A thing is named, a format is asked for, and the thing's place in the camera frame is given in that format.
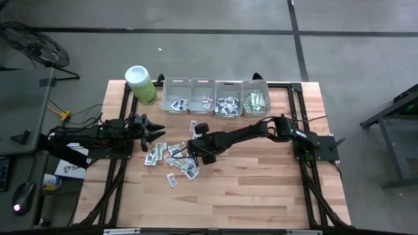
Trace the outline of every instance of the yellow clip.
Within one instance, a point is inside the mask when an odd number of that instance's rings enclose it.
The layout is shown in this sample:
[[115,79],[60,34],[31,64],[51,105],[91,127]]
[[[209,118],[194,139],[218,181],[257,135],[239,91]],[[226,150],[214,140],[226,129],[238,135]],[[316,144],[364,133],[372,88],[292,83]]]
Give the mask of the yellow clip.
[[70,111],[66,111],[65,113],[60,113],[59,115],[61,116],[61,121],[67,121],[68,119],[70,119],[71,114],[72,113]]

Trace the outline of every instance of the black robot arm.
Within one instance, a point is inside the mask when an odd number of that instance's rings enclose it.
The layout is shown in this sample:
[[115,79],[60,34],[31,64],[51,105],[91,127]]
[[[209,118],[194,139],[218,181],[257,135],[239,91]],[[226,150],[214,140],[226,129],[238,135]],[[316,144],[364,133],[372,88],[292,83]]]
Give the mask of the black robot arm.
[[[274,122],[274,127],[268,126],[270,122]],[[283,114],[280,117],[266,117],[258,121],[255,125],[250,125],[229,133],[217,131],[207,134],[208,131],[208,124],[198,124],[195,127],[195,132],[202,134],[202,136],[187,142],[188,154],[202,157],[203,164],[205,165],[216,162],[216,155],[223,153],[233,144],[257,137],[267,137],[274,142],[299,140],[306,151],[319,149],[319,141],[316,133],[306,133],[297,129],[293,120],[285,117]]]
[[148,120],[146,114],[135,114],[126,120],[106,120],[92,127],[56,127],[50,131],[42,148],[71,164],[86,168],[86,157],[67,144],[79,143],[89,149],[88,157],[92,159],[128,159],[134,140],[140,140],[142,150],[148,151],[146,143],[164,135],[164,131],[159,131],[164,128]]

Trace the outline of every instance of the green label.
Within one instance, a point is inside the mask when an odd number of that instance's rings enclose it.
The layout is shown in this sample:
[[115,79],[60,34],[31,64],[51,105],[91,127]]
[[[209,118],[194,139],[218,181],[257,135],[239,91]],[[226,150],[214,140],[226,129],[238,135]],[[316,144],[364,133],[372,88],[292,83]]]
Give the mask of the green label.
[[151,80],[148,80],[145,86],[131,87],[131,89],[141,104],[150,105],[157,100],[157,92]]

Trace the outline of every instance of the gray floor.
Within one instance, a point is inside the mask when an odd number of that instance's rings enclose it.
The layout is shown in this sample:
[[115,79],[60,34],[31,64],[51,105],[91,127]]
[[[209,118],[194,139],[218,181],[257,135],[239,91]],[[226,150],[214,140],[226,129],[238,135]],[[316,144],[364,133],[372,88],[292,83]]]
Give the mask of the gray floor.
[[[418,31],[413,0],[294,0],[302,30]],[[11,0],[0,22],[32,26],[127,27],[168,29],[290,30],[285,0]],[[60,82],[51,99],[69,110],[100,103],[107,81],[123,79],[131,65],[151,76],[300,81],[292,36],[49,33],[71,57],[69,70],[80,81]],[[339,147],[344,191],[353,225],[359,228],[418,232],[418,187],[383,192],[396,179],[380,130],[360,121],[387,106],[416,84],[417,38],[302,37],[309,81],[319,82],[330,129],[347,140]],[[0,65],[31,68],[28,58],[0,44]],[[77,120],[95,116],[92,110]],[[57,125],[47,113],[44,131]],[[55,226],[66,225],[80,182],[60,199],[51,199]]]

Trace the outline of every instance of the wooden tabletop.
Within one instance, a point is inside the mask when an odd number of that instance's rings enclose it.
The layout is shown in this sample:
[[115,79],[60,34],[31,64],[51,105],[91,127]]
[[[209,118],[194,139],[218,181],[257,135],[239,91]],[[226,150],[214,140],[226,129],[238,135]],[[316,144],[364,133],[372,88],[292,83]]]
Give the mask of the wooden tabletop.
[[[118,118],[124,84],[123,80],[109,81],[102,109],[103,119]],[[308,119],[325,115],[319,84],[306,82],[302,83],[302,87]],[[147,114],[151,122],[165,126],[166,134],[156,142],[172,145],[189,140],[193,135],[189,131],[191,120],[206,122],[210,132],[233,131],[258,120],[241,117],[238,121],[224,121],[214,116],[201,118],[190,114],[168,116],[160,108],[161,88],[157,88],[157,94],[155,104],[139,104],[137,108],[137,113]],[[285,114],[290,117],[286,90],[271,88],[270,97],[272,110],[269,115]],[[326,118],[310,122],[310,128],[318,135],[329,134]],[[154,146],[155,143],[150,144],[149,149]],[[192,181],[164,160],[159,161],[157,166],[145,166],[145,154],[136,141],[123,184],[118,227],[308,228],[300,168],[291,142],[273,143],[267,138],[256,138],[235,144],[218,156],[216,163],[201,164],[199,175]],[[83,220],[101,198],[109,162],[107,159],[99,160],[87,169],[75,223]],[[324,197],[342,220],[350,224],[338,171],[328,162],[318,162],[318,169]],[[166,178],[171,172],[178,181],[174,188],[170,187]],[[108,218],[112,204],[113,197],[108,207]],[[315,218],[319,222],[316,200],[313,204]]]

